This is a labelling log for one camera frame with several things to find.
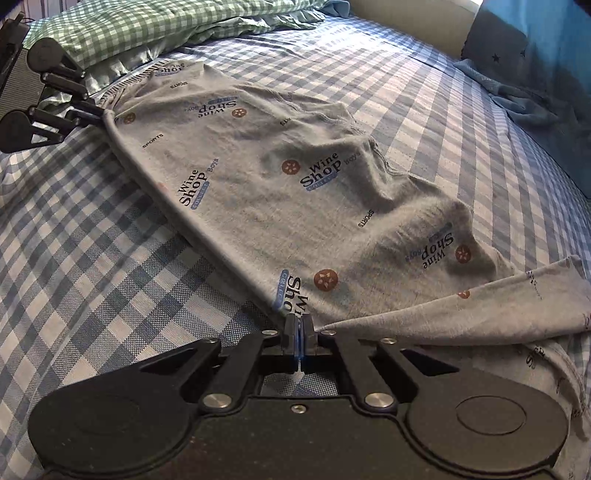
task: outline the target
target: blue checkered bedsheet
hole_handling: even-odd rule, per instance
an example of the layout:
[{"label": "blue checkered bedsheet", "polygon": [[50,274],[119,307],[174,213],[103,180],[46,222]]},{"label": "blue checkered bedsheet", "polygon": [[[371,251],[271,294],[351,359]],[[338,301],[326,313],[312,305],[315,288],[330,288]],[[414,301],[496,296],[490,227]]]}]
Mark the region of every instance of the blue checkered bedsheet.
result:
[{"label": "blue checkered bedsheet", "polygon": [[[356,18],[183,47],[242,80],[347,104],[400,170],[474,211],[475,235],[519,268],[579,255],[591,278],[591,208],[552,159],[452,60]],[[166,221],[129,179],[104,133],[0,157],[0,473],[35,478],[26,433],[55,388],[267,321],[244,290]],[[591,338],[568,353],[591,388]],[[330,394],[318,376],[279,376],[267,391]]]}]

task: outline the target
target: gray t-shirt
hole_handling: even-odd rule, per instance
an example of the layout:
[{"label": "gray t-shirt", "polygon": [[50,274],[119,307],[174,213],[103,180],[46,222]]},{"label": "gray t-shirt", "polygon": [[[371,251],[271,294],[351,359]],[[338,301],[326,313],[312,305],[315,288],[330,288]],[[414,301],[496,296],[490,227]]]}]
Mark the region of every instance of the gray t-shirt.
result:
[{"label": "gray t-shirt", "polygon": [[[546,391],[567,415],[582,412],[558,469],[584,477],[584,387],[563,348],[541,341],[589,327],[578,258],[516,272],[474,238],[464,203],[394,170],[341,103],[196,63],[138,77],[101,105],[129,174],[259,306],[277,317],[312,313],[317,328],[359,336],[505,345],[460,357]],[[540,357],[535,375],[530,355]],[[567,379],[562,391],[557,377]]]}]

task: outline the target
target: blue blanket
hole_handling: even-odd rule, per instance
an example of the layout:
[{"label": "blue blanket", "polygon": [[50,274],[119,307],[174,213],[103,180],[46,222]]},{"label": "blue blanket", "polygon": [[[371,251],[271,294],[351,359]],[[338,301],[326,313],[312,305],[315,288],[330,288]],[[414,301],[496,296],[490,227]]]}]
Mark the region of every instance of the blue blanket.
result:
[{"label": "blue blanket", "polygon": [[485,0],[456,67],[591,198],[591,17],[574,0]]}]

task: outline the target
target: metal pin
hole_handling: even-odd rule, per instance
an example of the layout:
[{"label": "metal pin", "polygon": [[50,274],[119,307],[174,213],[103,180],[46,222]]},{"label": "metal pin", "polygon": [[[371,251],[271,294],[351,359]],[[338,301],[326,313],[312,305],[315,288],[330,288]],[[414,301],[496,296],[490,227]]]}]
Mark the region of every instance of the metal pin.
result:
[{"label": "metal pin", "polygon": [[225,393],[210,393],[203,397],[203,405],[209,408],[228,408],[232,403],[232,398]]},{"label": "metal pin", "polygon": [[394,399],[387,393],[375,392],[365,397],[365,403],[373,408],[387,408],[394,403]]},{"label": "metal pin", "polygon": [[305,405],[292,405],[291,406],[291,411],[293,413],[306,413],[306,410],[308,410],[306,408]]}]

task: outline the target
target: wall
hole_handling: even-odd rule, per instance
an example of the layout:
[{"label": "wall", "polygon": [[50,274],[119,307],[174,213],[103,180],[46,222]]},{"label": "wall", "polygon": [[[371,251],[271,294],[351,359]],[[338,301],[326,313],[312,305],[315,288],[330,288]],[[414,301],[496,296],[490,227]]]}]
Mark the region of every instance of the wall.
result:
[{"label": "wall", "polygon": [[478,0],[349,0],[358,17],[409,33],[459,58]]}]

